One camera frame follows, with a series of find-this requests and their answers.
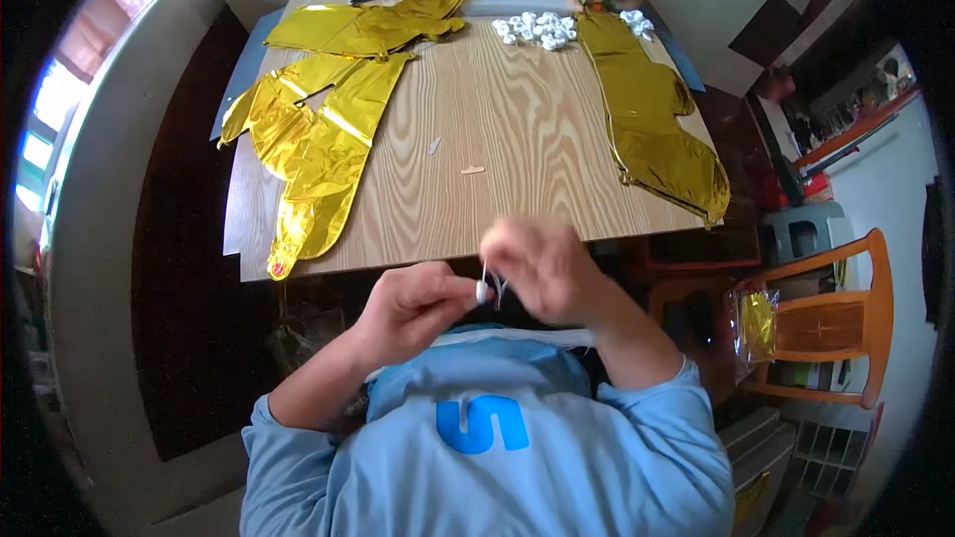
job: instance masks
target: finger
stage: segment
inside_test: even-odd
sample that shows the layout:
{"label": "finger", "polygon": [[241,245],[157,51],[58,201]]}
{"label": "finger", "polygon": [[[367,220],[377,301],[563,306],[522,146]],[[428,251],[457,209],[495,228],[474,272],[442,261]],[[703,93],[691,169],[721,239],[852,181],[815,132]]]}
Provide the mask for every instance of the finger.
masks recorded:
{"label": "finger", "polygon": [[455,274],[451,269],[451,266],[448,265],[448,262],[441,259],[435,261],[422,261],[419,264],[414,264],[413,266],[408,267],[407,271],[414,274],[435,276],[448,276]]}
{"label": "finger", "polygon": [[510,258],[534,265],[541,256],[543,236],[532,223],[517,218],[499,220],[484,234],[480,257],[494,266],[497,260]]}
{"label": "finger", "polygon": [[409,309],[420,309],[443,300],[475,300],[476,283],[471,278],[455,275],[424,274],[409,283],[401,295]]}
{"label": "finger", "polygon": [[410,325],[420,336],[434,342],[439,334],[451,327],[451,324],[465,316],[477,305],[472,294],[470,298],[448,299],[437,302],[421,312]]}

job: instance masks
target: window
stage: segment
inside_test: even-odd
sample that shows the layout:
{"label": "window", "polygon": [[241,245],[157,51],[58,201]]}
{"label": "window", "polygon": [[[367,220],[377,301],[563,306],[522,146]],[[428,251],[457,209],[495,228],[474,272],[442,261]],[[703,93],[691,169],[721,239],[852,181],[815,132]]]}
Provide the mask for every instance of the window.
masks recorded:
{"label": "window", "polygon": [[27,131],[27,141],[23,142],[23,157],[27,162],[45,170],[53,153],[53,146]]}
{"label": "window", "polygon": [[40,208],[43,207],[43,198],[23,185],[16,186],[16,196],[20,198],[24,206],[32,211],[40,211]]}
{"label": "window", "polygon": [[40,89],[36,91],[33,114],[44,125],[59,132],[70,108],[83,98],[88,88],[76,75],[53,59],[40,82]]}

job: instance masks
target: wood grain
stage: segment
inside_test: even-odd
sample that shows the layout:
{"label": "wood grain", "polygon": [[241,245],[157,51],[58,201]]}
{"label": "wood grain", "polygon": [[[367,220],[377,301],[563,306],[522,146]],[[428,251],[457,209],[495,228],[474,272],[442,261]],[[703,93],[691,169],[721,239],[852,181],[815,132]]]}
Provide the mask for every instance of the wood grain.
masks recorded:
{"label": "wood grain", "polygon": [[[290,0],[285,15],[345,1]],[[599,81],[579,46],[552,53],[506,45],[491,20],[470,18],[447,42],[411,48],[419,58],[391,95],[342,237],[324,256],[299,261],[294,274],[472,256],[508,214],[566,219],[584,240],[703,226],[618,182]],[[658,40],[641,43],[651,60],[675,68]],[[304,56],[270,48],[260,76]],[[680,125],[712,146],[698,112]],[[262,279],[282,183],[267,178],[247,135],[238,143],[225,245],[241,254],[243,280]],[[486,171],[461,174],[471,166]]]}

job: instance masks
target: plastic bag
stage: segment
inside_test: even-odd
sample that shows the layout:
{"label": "plastic bag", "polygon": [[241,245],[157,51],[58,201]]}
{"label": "plastic bag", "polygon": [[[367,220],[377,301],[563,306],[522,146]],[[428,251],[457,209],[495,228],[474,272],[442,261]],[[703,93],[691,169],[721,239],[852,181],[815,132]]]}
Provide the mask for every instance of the plastic bag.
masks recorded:
{"label": "plastic bag", "polygon": [[759,363],[768,363],[775,356],[779,291],[734,289],[727,294],[727,302],[738,384]]}

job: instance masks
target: orange wooden chair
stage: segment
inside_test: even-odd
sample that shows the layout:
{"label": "orange wooden chair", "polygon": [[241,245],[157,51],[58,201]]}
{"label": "orange wooden chair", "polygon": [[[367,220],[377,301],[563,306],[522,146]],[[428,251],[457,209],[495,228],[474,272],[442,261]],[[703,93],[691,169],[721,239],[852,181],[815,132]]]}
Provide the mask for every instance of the orange wooden chair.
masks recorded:
{"label": "orange wooden chair", "polygon": [[841,259],[868,252],[872,259],[872,285],[867,291],[826,292],[779,304],[776,319],[776,360],[820,363],[848,358],[869,358],[869,376],[861,394],[809,390],[767,383],[770,363],[762,363],[740,384],[752,392],[786,398],[858,404],[872,408],[878,401],[892,346],[892,272],[885,238],[879,229],[864,238],[823,254],[763,271],[748,279],[765,284]]}

